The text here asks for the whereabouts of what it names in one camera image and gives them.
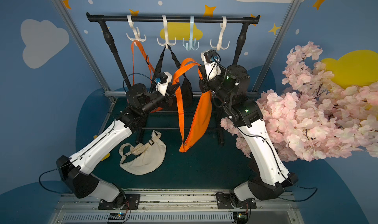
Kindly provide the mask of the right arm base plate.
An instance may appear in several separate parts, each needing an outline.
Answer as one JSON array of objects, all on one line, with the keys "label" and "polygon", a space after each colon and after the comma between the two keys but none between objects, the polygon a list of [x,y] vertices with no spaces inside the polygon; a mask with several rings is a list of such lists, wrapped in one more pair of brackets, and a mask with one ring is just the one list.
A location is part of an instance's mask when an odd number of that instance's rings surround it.
[{"label": "right arm base plate", "polygon": [[218,209],[256,209],[254,198],[240,201],[233,193],[217,192],[215,194]]}]

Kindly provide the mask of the black sling bag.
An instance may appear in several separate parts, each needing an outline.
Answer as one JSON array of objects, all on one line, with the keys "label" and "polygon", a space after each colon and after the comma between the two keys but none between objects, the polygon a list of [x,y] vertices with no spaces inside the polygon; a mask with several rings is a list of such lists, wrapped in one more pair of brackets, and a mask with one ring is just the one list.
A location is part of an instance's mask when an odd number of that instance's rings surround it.
[{"label": "black sling bag", "polygon": [[[181,63],[178,61],[176,55],[173,53],[172,49],[170,46],[168,46],[168,49],[171,52],[171,57],[177,67],[177,69],[180,69]],[[158,77],[158,74],[161,73],[162,66],[163,66],[163,57],[164,57],[164,52],[165,52],[165,47],[163,47],[163,51],[160,55],[159,61],[156,65],[155,72],[153,75],[153,80],[155,80]],[[182,93],[182,98],[183,98],[183,107],[186,109],[187,107],[190,107],[192,102],[193,102],[193,90],[192,90],[192,85],[188,78],[186,77],[185,74],[184,76],[184,81],[180,85],[181,88],[181,93]],[[155,112],[157,111],[176,111],[177,112],[177,99],[174,98],[173,102],[171,104],[169,103],[164,103],[162,107],[158,107]]]}]

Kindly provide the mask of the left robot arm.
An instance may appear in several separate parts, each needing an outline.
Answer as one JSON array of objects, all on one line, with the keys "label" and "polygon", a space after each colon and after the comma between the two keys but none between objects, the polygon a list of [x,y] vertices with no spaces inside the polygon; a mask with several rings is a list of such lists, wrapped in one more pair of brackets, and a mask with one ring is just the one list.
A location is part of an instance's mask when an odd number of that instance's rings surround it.
[{"label": "left robot arm", "polygon": [[114,184],[95,177],[92,171],[106,154],[142,128],[152,111],[172,102],[179,86],[178,83],[158,84],[157,90],[150,93],[144,84],[133,85],[125,93],[128,105],[119,118],[80,151],[57,159],[62,181],[77,198],[92,196],[118,206],[124,203],[124,192]]}]

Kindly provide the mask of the orange crescent bag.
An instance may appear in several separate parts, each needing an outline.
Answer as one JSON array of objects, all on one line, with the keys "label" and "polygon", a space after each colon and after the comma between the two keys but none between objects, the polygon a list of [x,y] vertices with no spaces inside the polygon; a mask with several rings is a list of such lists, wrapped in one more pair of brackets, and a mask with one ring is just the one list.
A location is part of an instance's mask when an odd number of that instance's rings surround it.
[{"label": "orange crescent bag", "polygon": [[[200,66],[192,58],[185,59],[180,68],[175,72],[172,85],[176,85],[179,83],[179,77],[186,73],[194,66]],[[182,137],[182,145],[180,147],[180,152],[185,153],[190,149],[206,132],[212,114],[212,94],[210,91],[202,93],[198,106],[196,108],[195,115],[193,117],[193,122],[190,128],[190,132],[186,138],[184,139],[184,127],[185,127],[185,118],[184,118],[184,105],[183,105],[183,98],[181,88],[179,87],[176,92],[175,96],[177,99],[177,107],[178,107],[178,118],[179,118],[179,129]]]}]

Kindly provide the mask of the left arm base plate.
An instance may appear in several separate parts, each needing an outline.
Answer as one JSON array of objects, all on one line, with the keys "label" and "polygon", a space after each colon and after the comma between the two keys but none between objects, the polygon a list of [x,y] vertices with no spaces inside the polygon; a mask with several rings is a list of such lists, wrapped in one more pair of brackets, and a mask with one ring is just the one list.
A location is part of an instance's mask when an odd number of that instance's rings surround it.
[{"label": "left arm base plate", "polygon": [[98,210],[136,210],[140,202],[140,194],[119,194],[114,201],[100,200]]}]

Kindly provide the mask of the cream crescent bag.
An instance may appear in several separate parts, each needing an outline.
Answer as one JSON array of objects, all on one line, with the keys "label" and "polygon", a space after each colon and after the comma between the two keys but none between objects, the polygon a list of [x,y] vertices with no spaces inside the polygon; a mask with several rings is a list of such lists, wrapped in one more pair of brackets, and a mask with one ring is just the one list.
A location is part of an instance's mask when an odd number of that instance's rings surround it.
[{"label": "cream crescent bag", "polygon": [[133,175],[145,175],[155,171],[163,163],[166,154],[166,145],[160,138],[161,133],[154,130],[146,144],[123,144],[119,149],[122,156],[120,167]]}]

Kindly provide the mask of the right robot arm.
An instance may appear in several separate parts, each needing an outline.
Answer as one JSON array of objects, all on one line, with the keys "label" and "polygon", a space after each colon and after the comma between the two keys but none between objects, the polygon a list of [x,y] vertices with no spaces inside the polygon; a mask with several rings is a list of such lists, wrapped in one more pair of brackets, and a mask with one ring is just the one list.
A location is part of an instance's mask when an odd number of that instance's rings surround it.
[{"label": "right robot arm", "polygon": [[206,70],[204,65],[200,65],[199,72],[203,77],[200,89],[209,90],[222,102],[222,109],[246,140],[253,156],[251,168],[257,177],[231,191],[234,202],[250,198],[278,198],[286,187],[298,182],[298,177],[295,173],[290,173],[282,163],[268,135],[257,102],[247,96],[251,79],[246,69],[240,65],[231,65],[209,77],[208,74],[214,73],[214,70]]}]

